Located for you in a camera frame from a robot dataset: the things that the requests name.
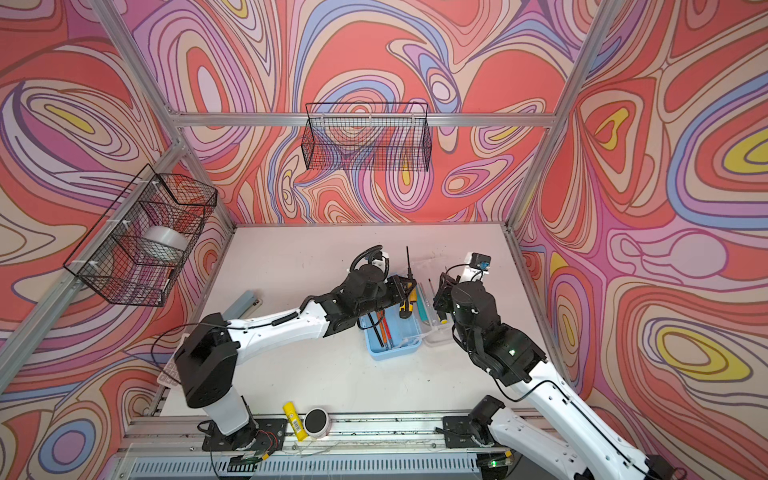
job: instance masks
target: white table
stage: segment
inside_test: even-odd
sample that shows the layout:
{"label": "white table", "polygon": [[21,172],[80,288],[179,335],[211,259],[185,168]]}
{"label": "white table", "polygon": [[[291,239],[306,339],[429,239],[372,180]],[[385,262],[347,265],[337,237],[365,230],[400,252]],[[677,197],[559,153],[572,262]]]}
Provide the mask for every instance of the white table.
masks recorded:
{"label": "white table", "polygon": [[[451,266],[463,263],[467,252],[490,255],[491,270],[483,283],[495,296],[502,320],[526,332],[546,351],[496,224],[242,227],[223,259],[204,315],[223,312],[245,290],[254,290],[263,299],[258,316],[294,308],[307,295],[339,285],[355,255],[376,244],[389,253],[390,271],[401,274],[406,272],[406,245],[412,263],[443,257]],[[435,287],[436,280],[437,274],[432,276]],[[266,415],[282,415],[289,400],[299,412],[322,406],[329,412],[352,413],[469,410],[485,395],[502,398],[492,378],[454,343],[422,344],[412,355],[377,362],[357,328],[259,355],[237,367],[233,384],[254,414]],[[530,405],[521,402],[514,407]],[[161,415],[204,413],[188,408],[181,390],[173,389]]]}

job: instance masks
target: black wire mesh basket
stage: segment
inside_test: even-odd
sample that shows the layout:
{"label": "black wire mesh basket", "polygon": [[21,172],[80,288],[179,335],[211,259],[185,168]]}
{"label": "black wire mesh basket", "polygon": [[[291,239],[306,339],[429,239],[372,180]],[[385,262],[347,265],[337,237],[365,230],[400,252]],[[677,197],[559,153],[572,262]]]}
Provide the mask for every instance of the black wire mesh basket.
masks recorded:
{"label": "black wire mesh basket", "polygon": [[306,169],[429,171],[428,111],[420,102],[306,104]]}
{"label": "black wire mesh basket", "polygon": [[109,303],[163,306],[217,197],[210,185],[156,173],[127,213],[110,220],[116,223],[113,230],[79,270],[74,271],[75,262],[68,265],[72,255],[64,267]]}

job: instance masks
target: perforated metal strip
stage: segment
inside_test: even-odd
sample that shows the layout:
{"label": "perforated metal strip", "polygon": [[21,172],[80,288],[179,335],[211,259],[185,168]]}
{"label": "perforated metal strip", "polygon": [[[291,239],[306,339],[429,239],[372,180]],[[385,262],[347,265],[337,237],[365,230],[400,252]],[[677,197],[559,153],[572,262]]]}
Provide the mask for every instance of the perforated metal strip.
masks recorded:
{"label": "perforated metal strip", "polygon": [[[292,475],[351,475],[351,474],[436,474],[477,473],[476,455],[472,453],[422,453],[386,455],[273,455],[259,465],[229,466],[227,457],[215,457],[218,474],[225,476],[275,477]],[[210,458],[144,457],[137,458],[131,470],[131,480],[143,478],[210,477]]]}

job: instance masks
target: yellow tube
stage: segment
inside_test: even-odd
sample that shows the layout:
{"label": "yellow tube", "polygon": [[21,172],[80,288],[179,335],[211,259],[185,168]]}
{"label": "yellow tube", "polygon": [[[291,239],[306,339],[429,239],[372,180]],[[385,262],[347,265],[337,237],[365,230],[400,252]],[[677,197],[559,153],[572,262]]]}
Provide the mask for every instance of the yellow tube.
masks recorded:
{"label": "yellow tube", "polygon": [[283,405],[283,411],[286,413],[286,417],[288,417],[290,426],[293,427],[293,433],[296,434],[296,440],[301,442],[308,437],[309,435],[301,424],[301,419],[299,418],[299,414],[296,413],[296,407],[293,406],[293,402],[288,402]]}

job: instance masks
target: colorful psychedelic wallpaper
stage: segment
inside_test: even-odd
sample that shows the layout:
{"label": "colorful psychedelic wallpaper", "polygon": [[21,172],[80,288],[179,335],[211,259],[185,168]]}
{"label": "colorful psychedelic wallpaper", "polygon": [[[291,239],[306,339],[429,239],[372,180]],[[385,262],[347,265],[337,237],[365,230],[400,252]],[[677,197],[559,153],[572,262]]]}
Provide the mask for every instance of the colorful psychedelic wallpaper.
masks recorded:
{"label": "colorful psychedelic wallpaper", "polygon": [[628,2],[515,221],[581,395],[688,478],[768,478],[768,3]]}
{"label": "colorful psychedelic wallpaper", "polygon": [[[122,16],[176,111],[425,101],[434,112],[541,113],[554,111],[596,8],[172,0],[129,3]],[[504,221],[542,133],[432,129],[427,174],[384,174],[307,172],[298,127],[185,132],[236,223]]]}
{"label": "colorful psychedelic wallpaper", "polygon": [[[0,45],[4,343],[167,139],[86,2],[0,2]],[[97,478],[157,390],[153,336],[197,305],[223,232],[212,217],[162,309],[76,297],[0,396],[0,478]]]}

